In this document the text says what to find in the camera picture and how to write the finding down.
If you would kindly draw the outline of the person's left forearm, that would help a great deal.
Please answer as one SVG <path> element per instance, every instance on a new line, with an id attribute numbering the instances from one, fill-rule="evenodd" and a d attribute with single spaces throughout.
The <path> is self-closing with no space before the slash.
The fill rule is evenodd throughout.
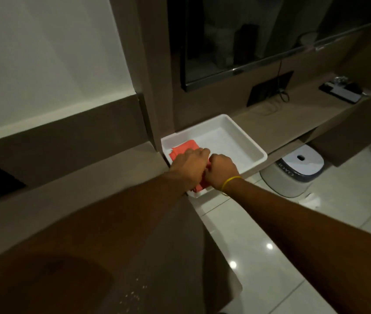
<path id="1" fill-rule="evenodd" d="M 202 173 L 171 170 L 0 254 L 0 314 L 95 314 L 120 269 Z"/>

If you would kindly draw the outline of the wall-mounted television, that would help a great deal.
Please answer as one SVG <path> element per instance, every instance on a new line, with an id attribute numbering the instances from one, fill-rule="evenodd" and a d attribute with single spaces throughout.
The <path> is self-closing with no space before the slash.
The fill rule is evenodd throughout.
<path id="1" fill-rule="evenodd" d="M 371 25 L 371 0 L 167 0 L 185 92 Z"/>

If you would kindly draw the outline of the black wall socket panel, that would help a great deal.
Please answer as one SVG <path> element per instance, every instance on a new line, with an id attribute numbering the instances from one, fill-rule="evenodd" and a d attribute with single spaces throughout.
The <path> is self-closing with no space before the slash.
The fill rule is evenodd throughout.
<path id="1" fill-rule="evenodd" d="M 287 93 L 287 85 L 293 73 L 294 71 L 290 71 L 253 86 L 246 107 L 265 101 L 276 95 L 278 95 L 283 102 L 289 102 L 290 96 Z"/>

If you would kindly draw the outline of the white plastic tray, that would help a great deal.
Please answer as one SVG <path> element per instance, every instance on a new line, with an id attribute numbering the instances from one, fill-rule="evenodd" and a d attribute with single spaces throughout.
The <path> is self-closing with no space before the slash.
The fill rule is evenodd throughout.
<path id="1" fill-rule="evenodd" d="M 163 137 L 162 151 L 168 163 L 172 163 L 169 156 L 172 148 L 189 140 L 194 140 L 199 147 L 210 149 L 212 153 L 229 157 L 241 175 L 268 158 L 267 153 L 226 114 Z"/>

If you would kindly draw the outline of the brown wooden shelf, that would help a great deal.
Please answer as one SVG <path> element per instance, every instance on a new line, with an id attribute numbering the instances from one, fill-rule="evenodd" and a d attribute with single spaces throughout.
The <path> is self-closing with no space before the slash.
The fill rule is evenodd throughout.
<path id="1" fill-rule="evenodd" d="M 288 91 L 289 102 L 279 96 L 245 108 L 232 119 L 267 153 L 267 160 L 243 174 L 269 166 L 283 155 L 329 131 L 371 98 L 364 88 L 361 99 L 352 105 L 319 90 L 335 74 L 323 73 Z"/>

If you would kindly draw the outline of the person's right forearm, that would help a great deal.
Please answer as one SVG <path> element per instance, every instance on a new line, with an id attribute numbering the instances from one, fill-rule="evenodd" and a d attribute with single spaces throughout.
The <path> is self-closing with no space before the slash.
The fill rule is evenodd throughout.
<path id="1" fill-rule="evenodd" d="M 338 314 L 371 314 L 371 234 L 234 179 L 224 191 Z"/>

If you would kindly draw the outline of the white plastic stool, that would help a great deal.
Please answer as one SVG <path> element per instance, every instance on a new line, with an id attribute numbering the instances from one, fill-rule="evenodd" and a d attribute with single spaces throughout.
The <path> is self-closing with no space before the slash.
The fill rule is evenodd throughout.
<path id="1" fill-rule="evenodd" d="M 305 144 L 262 169 L 260 176 L 278 195 L 296 198 L 322 174 L 324 164 L 322 155 Z"/>

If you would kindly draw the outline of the red cloth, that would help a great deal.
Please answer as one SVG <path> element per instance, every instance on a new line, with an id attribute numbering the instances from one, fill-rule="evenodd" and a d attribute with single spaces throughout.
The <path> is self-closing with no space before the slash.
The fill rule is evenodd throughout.
<path id="1" fill-rule="evenodd" d="M 195 140 L 188 140 L 184 143 L 182 143 L 181 145 L 178 145 L 174 148 L 172 148 L 172 150 L 170 151 L 169 153 L 169 157 L 171 158 L 172 161 L 175 160 L 175 158 L 180 155 L 180 154 L 183 154 L 185 153 L 188 149 L 192 149 L 192 150 L 197 150 L 199 149 L 199 145 L 195 142 Z M 201 178 L 201 181 L 199 182 L 199 184 L 193 188 L 193 192 L 195 194 L 201 192 L 202 190 L 205 190 L 206 188 L 209 187 L 209 183 L 206 181 L 205 179 L 205 171 L 203 172 L 203 175 L 202 175 L 202 178 Z"/>

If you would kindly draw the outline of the person's left hand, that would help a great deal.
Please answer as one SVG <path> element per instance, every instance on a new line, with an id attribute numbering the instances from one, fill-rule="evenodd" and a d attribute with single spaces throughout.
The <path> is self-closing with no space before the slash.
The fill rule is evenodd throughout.
<path id="1" fill-rule="evenodd" d="M 178 155 L 168 172 L 168 176 L 180 186 L 183 192 L 193 190 L 201 181 L 203 172 L 206 170 L 208 162 L 193 160 L 190 156 L 192 149 Z"/>

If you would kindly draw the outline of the person's right hand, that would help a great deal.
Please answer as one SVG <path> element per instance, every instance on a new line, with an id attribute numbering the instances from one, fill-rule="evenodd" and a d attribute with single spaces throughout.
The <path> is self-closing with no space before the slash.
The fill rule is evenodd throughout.
<path id="1" fill-rule="evenodd" d="M 230 181 L 242 178 L 231 158 L 230 165 L 228 167 L 210 167 L 209 164 L 205 172 L 206 181 L 210 186 L 220 192 L 224 192 L 226 190 L 226 185 Z"/>

